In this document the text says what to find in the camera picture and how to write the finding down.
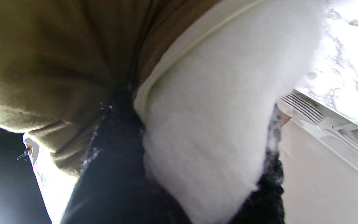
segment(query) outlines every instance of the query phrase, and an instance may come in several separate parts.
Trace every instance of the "marble countertop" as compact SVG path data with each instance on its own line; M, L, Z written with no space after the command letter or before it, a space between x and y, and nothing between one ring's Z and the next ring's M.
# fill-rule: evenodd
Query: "marble countertop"
M313 69L295 89L358 125L358 0L327 2Z

